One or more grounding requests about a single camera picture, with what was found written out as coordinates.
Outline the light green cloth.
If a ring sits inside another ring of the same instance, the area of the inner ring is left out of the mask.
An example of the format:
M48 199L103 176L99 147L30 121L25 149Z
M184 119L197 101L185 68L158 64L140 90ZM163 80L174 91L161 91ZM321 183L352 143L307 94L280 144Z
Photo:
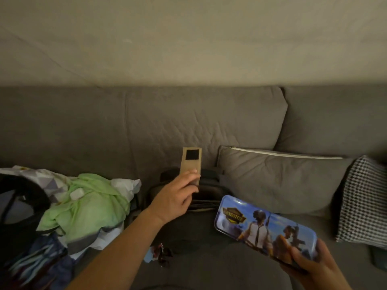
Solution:
M46 234L59 230L70 245L123 222L129 209L130 198L114 188L111 180L80 174L70 181L60 203L45 211L36 231Z

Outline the black white houndstooth cushion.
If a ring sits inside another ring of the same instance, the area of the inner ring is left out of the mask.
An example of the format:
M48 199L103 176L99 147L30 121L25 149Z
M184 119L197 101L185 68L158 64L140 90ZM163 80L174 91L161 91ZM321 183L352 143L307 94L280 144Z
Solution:
M387 165L361 156L344 181L337 242L387 250Z

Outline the person's left forearm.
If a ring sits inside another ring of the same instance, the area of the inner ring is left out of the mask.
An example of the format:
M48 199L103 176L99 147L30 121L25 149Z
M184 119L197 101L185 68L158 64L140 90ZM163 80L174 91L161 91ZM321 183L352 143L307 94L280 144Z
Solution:
M66 290L129 290L163 224L150 209L143 211Z

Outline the tan cardboard box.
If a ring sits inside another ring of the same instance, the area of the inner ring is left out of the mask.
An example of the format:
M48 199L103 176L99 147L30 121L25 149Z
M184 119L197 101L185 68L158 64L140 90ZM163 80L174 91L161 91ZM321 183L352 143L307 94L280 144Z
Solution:
M180 173L184 174L187 171L196 170L201 174L202 164L202 148L200 147L184 147L181 158Z

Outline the person's right hand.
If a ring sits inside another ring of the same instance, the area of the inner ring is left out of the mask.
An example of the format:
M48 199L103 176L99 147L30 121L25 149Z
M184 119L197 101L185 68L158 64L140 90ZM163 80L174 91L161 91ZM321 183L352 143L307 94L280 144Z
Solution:
M296 248L291 248L291 256L305 273L285 264L280 264L281 269L297 280L304 290L353 290L322 239L317 239L316 250L316 260L309 260Z

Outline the grey cushion with white piping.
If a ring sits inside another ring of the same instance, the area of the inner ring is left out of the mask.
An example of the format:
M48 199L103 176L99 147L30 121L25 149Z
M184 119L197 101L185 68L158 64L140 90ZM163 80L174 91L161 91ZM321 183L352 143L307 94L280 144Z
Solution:
M354 158L220 146L217 167L232 194L278 214L329 219L329 207Z

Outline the blue patterned cloth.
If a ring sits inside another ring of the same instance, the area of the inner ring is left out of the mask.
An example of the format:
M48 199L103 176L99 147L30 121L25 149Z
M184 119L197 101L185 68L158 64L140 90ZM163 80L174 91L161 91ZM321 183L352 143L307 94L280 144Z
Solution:
M56 233L40 235L0 268L0 290L65 290L75 265Z

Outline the white patterned cloth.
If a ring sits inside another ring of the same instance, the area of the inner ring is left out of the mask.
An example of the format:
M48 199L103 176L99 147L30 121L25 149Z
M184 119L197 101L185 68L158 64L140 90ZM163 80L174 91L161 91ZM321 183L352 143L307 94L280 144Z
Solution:
M77 177L68 177L46 169L36 170L21 166L0 168L0 174L18 175L33 181L45 191L52 203L51 206L60 203L60 200L69 189L70 181ZM114 188L117 188L123 195L130 198L131 207L131 202L135 199L135 194L140 190L141 180L113 179L111 182ZM70 245L67 244L66 237L64 234L60 233L59 230L54 230L52 232L56 232L61 243L67 247L70 257L77 260L88 248L100 251L103 250L111 241L122 233L124 227L123 223L124 221L112 228L101 228L97 233L72 242Z

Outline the keychain with keys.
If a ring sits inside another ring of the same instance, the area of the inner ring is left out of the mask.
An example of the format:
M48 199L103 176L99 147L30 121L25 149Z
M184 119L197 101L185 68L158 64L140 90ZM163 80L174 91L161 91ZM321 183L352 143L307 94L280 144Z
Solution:
M170 248L167 248L164 244L161 243L159 245L150 246L143 258L143 261L145 263L157 261L161 267L168 268L170 266L170 259L172 257L173 257L172 250Z

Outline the grey sofa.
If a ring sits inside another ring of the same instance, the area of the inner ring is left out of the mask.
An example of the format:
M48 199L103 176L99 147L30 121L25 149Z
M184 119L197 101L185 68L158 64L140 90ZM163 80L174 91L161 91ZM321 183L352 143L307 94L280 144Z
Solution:
M387 164L387 85L0 87L0 167L148 187L186 146L202 148L203 168L217 166L220 146ZM354 290L387 290L366 245L333 240L334 217L285 216L316 231Z

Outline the blue printed tin pencil case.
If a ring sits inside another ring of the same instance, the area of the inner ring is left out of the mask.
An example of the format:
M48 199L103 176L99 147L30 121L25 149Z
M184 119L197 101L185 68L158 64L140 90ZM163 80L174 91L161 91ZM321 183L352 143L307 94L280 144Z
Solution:
M317 234L312 229L230 195L222 198L214 225L231 239L278 263L281 262L274 259L274 240L278 235L293 235L292 248L309 260L317 257ZM294 263L289 266L302 271L295 260Z

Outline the person's left hand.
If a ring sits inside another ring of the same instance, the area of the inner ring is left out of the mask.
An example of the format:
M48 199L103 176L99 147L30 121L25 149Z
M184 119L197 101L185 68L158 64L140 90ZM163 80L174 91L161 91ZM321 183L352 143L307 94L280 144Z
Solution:
M191 204L191 202L189 205L177 204L172 196L172 181L160 190L146 209L162 225L185 214Z

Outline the black open bag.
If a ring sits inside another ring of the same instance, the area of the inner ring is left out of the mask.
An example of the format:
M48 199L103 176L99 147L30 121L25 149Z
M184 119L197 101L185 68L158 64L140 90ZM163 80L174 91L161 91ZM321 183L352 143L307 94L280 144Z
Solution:
M214 225L222 198L235 195L232 180L219 169L203 169L197 187L187 212L164 225L152 246L162 245L173 255L183 255L235 243Z

